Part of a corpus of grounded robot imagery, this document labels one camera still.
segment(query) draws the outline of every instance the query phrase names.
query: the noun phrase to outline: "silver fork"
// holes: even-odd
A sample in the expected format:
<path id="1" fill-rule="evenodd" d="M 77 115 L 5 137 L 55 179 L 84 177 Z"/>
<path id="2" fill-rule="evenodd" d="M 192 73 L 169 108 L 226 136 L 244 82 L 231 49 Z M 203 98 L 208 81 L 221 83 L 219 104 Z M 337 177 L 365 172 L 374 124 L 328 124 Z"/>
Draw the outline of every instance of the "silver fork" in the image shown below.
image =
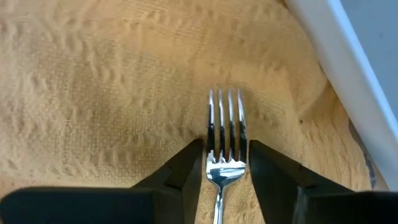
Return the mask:
<path id="1" fill-rule="evenodd" d="M 241 91 L 238 90 L 238 118 L 239 118 L 239 149 L 235 145 L 235 123 L 232 91 L 228 90 L 228 111 L 229 111 L 229 142 L 230 152 L 227 158 L 225 149 L 225 125 L 223 93 L 218 91 L 218 106 L 220 112 L 220 158 L 215 157 L 215 104 L 213 90 L 210 90 L 209 97 L 209 121 L 207 139 L 206 177 L 217 186 L 217 198 L 213 224 L 223 222 L 223 195 L 226 187 L 241 178 L 246 167 L 246 122 Z"/>

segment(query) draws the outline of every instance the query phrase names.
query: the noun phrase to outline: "white container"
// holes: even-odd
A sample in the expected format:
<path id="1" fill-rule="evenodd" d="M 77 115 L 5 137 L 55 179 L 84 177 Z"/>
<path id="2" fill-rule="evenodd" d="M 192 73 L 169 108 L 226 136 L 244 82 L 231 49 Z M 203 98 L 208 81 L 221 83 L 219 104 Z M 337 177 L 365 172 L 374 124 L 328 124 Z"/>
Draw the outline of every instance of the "white container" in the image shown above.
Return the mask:
<path id="1" fill-rule="evenodd" d="M 398 1 L 286 2 L 388 187 L 398 190 Z"/>

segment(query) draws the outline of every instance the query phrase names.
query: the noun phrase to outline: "fork head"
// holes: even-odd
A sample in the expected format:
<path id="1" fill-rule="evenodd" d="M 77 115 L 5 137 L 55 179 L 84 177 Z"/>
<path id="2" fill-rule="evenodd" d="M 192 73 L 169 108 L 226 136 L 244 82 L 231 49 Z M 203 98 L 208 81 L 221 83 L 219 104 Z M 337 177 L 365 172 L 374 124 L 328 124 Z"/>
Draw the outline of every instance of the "fork head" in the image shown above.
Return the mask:
<path id="1" fill-rule="evenodd" d="M 206 177 L 217 185 L 219 188 L 225 188 L 230 183 L 238 180 L 243 176 L 247 161 L 247 138 L 246 138 L 246 121 L 244 117 L 244 108 L 241 91 L 238 90 L 238 120 L 239 130 L 237 138 L 235 137 L 235 117 L 233 91 L 228 90 L 228 112 L 229 112 L 229 154 L 226 152 L 225 144 L 225 123 L 224 123 L 224 106 L 223 92 L 218 91 L 218 107 L 220 121 L 220 158 L 215 156 L 216 138 L 215 138 L 215 99 L 213 90 L 209 94 L 209 120 L 208 120 L 208 139 L 206 145 Z"/>

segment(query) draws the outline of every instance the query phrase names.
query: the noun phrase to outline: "black plastic piece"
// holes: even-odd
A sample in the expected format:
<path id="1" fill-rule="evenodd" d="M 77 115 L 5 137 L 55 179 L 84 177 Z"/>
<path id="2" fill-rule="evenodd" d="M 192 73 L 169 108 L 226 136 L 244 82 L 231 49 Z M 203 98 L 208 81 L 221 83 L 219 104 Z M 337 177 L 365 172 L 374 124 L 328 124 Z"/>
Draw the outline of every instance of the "black plastic piece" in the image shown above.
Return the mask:
<path id="1" fill-rule="evenodd" d="M 267 224 L 398 223 L 395 192 L 353 192 L 256 140 L 249 166 Z"/>
<path id="2" fill-rule="evenodd" d="M 131 189 L 32 187 L 1 200 L 14 223 L 194 223 L 203 140 L 187 147 Z"/>

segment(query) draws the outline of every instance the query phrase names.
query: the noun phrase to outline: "tan fabric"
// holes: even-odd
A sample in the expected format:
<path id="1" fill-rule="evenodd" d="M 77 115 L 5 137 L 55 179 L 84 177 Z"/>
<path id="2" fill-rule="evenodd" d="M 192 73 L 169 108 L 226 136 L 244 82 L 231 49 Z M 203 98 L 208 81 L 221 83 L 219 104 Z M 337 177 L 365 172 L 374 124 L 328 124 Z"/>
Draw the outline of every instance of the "tan fabric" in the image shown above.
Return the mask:
<path id="1" fill-rule="evenodd" d="M 206 134 L 210 88 L 244 93 L 248 136 L 352 189 L 363 153 L 309 40 L 276 0 L 1 0 L 0 195 L 128 187 Z M 205 179 L 197 223 L 210 223 Z M 262 223 L 250 176 L 226 223 Z"/>

